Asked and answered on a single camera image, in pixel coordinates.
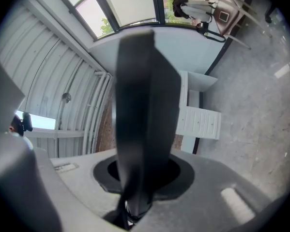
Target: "corrugated metal wall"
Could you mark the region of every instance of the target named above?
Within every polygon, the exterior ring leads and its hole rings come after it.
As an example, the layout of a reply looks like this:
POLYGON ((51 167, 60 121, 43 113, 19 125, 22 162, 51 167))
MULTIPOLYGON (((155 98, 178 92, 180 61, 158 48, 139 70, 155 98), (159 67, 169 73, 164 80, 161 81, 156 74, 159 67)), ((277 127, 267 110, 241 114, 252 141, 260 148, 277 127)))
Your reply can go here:
MULTIPOLYGON (((18 4, 0 29, 0 63, 25 94, 21 111, 58 119, 61 96, 64 106, 60 130, 84 130, 84 121, 99 77, 26 7, 18 4)), ((34 146, 55 157, 55 140, 30 138, 34 146)), ((60 157, 78 155, 83 138, 60 138, 60 157)))

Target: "wooden chair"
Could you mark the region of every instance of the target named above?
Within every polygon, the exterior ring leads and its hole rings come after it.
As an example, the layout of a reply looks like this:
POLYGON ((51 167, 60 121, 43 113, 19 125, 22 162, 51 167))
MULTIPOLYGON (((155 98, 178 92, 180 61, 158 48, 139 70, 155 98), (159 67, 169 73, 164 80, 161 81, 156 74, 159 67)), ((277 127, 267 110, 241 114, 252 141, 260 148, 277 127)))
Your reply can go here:
POLYGON ((239 39, 230 35, 230 32, 235 26, 239 26, 239 20, 245 15, 256 23, 262 30, 269 36, 272 37, 271 33, 265 28, 254 16, 249 12, 245 11, 242 6, 247 6, 251 12, 257 14, 255 10, 242 0, 217 0, 218 3, 214 10, 214 18, 221 35, 225 38, 231 38, 239 44, 251 49, 250 46, 240 41, 239 39))

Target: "gray panel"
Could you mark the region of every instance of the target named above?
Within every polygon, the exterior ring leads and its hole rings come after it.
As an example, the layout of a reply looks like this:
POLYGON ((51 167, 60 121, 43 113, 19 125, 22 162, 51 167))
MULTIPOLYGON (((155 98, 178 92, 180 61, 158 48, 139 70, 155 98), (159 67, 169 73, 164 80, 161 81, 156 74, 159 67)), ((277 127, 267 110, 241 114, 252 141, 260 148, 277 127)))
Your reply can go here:
MULTIPOLYGON (((0 63, 25 95, 19 110, 56 119, 59 130, 84 130, 99 77, 21 3, 11 9, 0 27, 0 63), (72 100, 63 105, 65 92, 72 100)), ((80 153, 83 137, 58 141, 60 157, 73 156, 80 153)), ((55 139, 36 138, 32 143, 55 157, 55 139)))
MULTIPOLYGON (((173 150, 171 153, 191 165, 195 173, 194 181, 179 198, 154 202, 132 231, 230 231, 240 224, 222 198, 221 191, 226 188, 234 188, 256 214, 270 204, 271 201, 268 197, 224 164, 180 150, 173 150)), ((67 187, 77 200, 99 217, 103 217, 116 208, 119 195, 105 192, 92 176, 92 168, 98 162, 115 154, 116 150, 113 149, 93 155, 51 160, 54 166, 66 163, 75 163, 79 166, 71 171, 59 173, 59 176, 66 185, 64 187, 67 187)), ((37 161, 42 162, 41 155, 37 155, 37 161)), ((46 165, 42 166, 41 176, 46 179, 43 173, 46 165)), ((62 196, 58 197, 59 190, 60 193, 63 193, 64 190, 59 187, 59 182, 55 180, 56 177, 47 172, 48 183, 45 183, 45 187, 52 190, 49 195, 50 197, 56 196, 56 199, 53 200, 57 201, 63 199, 62 196)), ((62 217, 70 215, 70 212, 66 212, 64 208, 58 205, 56 208, 62 217)), ((115 231, 116 229, 117 227, 112 226, 108 230, 115 231)))
POLYGON ((0 66, 0 131, 7 131, 14 112, 23 101, 23 93, 0 66))

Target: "white pipe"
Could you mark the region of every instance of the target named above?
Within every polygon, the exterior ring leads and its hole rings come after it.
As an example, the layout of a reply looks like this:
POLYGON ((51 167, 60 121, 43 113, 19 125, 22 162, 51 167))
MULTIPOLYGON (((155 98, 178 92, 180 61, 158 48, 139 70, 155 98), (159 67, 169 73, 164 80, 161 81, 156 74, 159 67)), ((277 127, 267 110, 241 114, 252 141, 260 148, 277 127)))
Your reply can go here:
POLYGON ((33 138, 75 138, 75 137, 83 137, 83 130, 49 130, 49 129, 40 129, 34 128, 33 131, 26 131, 24 133, 26 137, 33 138))
POLYGON ((109 93, 110 93, 110 89, 112 87, 112 81, 113 81, 113 78, 111 77, 109 79, 109 83, 108 83, 108 86, 106 88, 103 100, 101 102, 102 109, 100 109, 100 111, 98 113, 98 116, 97 116, 97 120, 96 120, 96 124, 95 124, 95 128, 94 128, 93 140, 92 140, 92 152, 93 153, 96 152, 96 143, 97 143, 98 132, 99 132, 100 125, 101 125, 101 120, 102 120, 102 115, 103 115, 103 112, 104 112, 105 104, 106 104, 106 101, 108 99, 108 96, 109 96, 109 93))
POLYGON ((107 74, 107 72, 94 72, 94 75, 103 75, 103 74, 107 74))
POLYGON ((63 104, 63 102, 61 100, 60 106, 59 106, 59 112, 58 112, 57 120, 56 120, 56 128, 55 128, 56 133, 55 133, 55 136, 54 136, 55 158, 58 158, 59 157, 59 150, 58 150, 58 130, 59 130, 59 126, 60 126, 60 123, 61 123, 61 117, 62 117, 63 108, 64 108, 64 104, 63 104))
POLYGON ((101 90, 101 87, 102 87, 102 83, 103 83, 103 81, 105 79, 105 76, 106 76, 106 72, 102 75, 102 77, 100 79, 100 82, 97 85, 97 88, 96 88, 96 90, 94 92, 94 96, 93 96, 92 101, 91 101, 90 109, 88 111, 88 117, 87 117, 86 127, 85 127, 85 134, 83 136, 83 144, 82 144, 82 154, 83 155, 85 155, 87 153, 86 150, 87 150, 88 131, 89 131, 89 126, 91 124, 92 115, 93 115, 93 108, 95 106, 95 103, 96 103, 96 100, 97 100, 97 96, 100 93, 100 90, 101 90))
POLYGON ((236 41, 237 43, 243 45, 244 47, 248 48, 249 50, 251 50, 251 47, 246 45, 244 42, 240 41, 239 39, 236 39, 235 37, 233 37, 232 35, 229 35, 229 34, 225 34, 224 35, 226 38, 230 38, 230 39, 233 39, 234 41, 236 41))
POLYGON ((109 78, 110 78, 110 76, 107 75, 106 80, 105 80, 103 87, 101 89, 100 95, 97 99, 96 105, 94 107, 94 113, 93 113, 93 118, 92 118, 91 127, 90 127, 90 134, 89 134, 88 150, 87 150, 87 152, 90 152, 90 153, 92 153, 92 137, 93 137, 93 131, 94 131, 95 123, 96 123, 98 109, 100 108, 101 101, 102 101, 102 98, 104 96, 104 92, 106 90, 109 78))

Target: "person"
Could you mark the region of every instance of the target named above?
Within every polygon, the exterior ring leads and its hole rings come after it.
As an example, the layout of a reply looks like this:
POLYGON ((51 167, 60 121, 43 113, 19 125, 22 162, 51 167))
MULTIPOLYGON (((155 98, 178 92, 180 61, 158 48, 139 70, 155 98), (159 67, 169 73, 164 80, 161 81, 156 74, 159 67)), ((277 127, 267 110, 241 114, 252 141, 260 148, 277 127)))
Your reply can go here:
POLYGON ((15 132, 18 133, 20 136, 23 137, 24 131, 23 131, 23 123, 21 119, 18 117, 18 115, 15 115, 13 118, 13 121, 11 122, 9 126, 9 132, 15 132))

